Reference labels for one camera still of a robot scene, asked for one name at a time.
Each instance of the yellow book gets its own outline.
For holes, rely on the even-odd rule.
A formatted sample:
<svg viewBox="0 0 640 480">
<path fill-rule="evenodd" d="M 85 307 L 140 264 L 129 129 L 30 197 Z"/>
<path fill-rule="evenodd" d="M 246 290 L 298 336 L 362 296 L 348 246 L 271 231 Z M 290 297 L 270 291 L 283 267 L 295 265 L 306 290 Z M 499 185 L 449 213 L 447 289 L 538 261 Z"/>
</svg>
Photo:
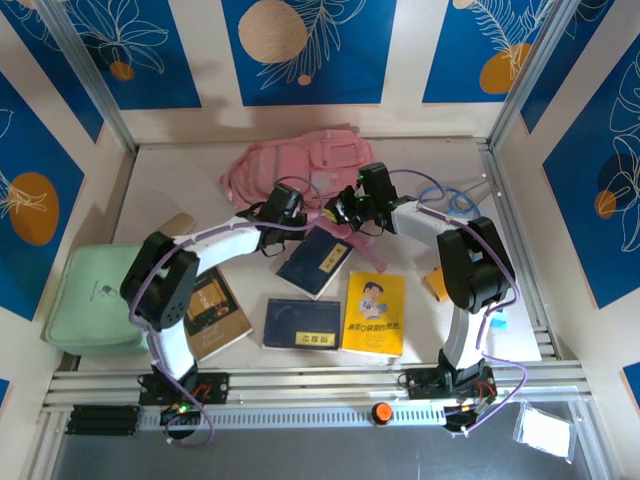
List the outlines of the yellow book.
<svg viewBox="0 0 640 480">
<path fill-rule="evenodd" d="M 351 272 L 342 349 L 368 355 L 402 355 L 404 277 Z"/>
</svg>

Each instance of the navy blue book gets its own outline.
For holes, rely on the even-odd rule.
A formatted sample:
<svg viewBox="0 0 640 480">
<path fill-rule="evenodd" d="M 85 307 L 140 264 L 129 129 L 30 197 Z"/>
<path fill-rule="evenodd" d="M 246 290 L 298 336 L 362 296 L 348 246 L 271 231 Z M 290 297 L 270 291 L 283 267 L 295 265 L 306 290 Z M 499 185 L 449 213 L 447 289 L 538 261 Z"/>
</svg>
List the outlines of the navy blue book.
<svg viewBox="0 0 640 480">
<path fill-rule="evenodd" d="M 262 346 L 337 352 L 340 302 L 270 298 Z"/>
<path fill-rule="evenodd" d="M 322 228 L 314 228 L 291 254 L 277 276 L 317 300 L 336 276 L 353 247 Z"/>
</svg>

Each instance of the cartoon character illustration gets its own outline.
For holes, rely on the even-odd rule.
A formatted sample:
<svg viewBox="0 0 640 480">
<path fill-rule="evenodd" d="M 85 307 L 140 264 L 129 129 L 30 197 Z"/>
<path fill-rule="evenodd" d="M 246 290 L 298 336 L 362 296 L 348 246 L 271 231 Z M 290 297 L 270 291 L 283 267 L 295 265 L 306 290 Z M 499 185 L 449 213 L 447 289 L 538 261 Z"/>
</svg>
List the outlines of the cartoon character illustration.
<svg viewBox="0 0 640 480">
<path fill-rule="evenodd" d="M 362 300 L 360 300 L 360 313 L 366 320 L 377 320 L 387 311 L 386 303 L 378 303 L 378 298 L 384 293 L 381 285 L 375 282 L 367 282 L 364 286 Z"/>
</svg>

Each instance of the pink backpack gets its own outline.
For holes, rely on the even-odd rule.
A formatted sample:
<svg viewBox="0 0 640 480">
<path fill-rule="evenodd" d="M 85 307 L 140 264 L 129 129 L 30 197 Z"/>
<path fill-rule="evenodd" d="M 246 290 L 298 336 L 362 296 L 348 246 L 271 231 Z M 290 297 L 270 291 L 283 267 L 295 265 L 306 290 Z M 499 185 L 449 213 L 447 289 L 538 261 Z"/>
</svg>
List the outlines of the pink backpack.
<svg viewBox="0 0 640 480">
<path fill-rule="evenodd" d="M 224 194 L 243 210 L 265 201 L 278 178 L 296 175 L 312 182 L 328 200 L 355 185 L 358 169 L 373 163 L 369 144 L 351 130 L 318 130 L 301 137 L 251 145 L 220 177 Z M 306 211 L 318 210 L 317 195 L 304 182 L 285 180 L 304 195 Z"/>
</svg>

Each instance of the orange object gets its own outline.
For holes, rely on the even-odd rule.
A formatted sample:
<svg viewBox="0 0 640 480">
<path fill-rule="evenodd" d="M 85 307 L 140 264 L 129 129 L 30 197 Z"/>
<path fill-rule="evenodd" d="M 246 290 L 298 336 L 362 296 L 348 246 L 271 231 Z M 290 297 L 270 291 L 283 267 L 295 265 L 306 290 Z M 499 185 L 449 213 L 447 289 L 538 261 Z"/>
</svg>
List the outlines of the orange object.
<svg viewBox="0 0 640 480">
<path fill-rule="evenodd" d="M 391 409 L 391 405 L 388 403 L 377 403 L 373 406 L 373 411 L 371 413 L 373 421 L 378 425 L 386 425 L 393 417 L 393 410 Z"/>
</svg>

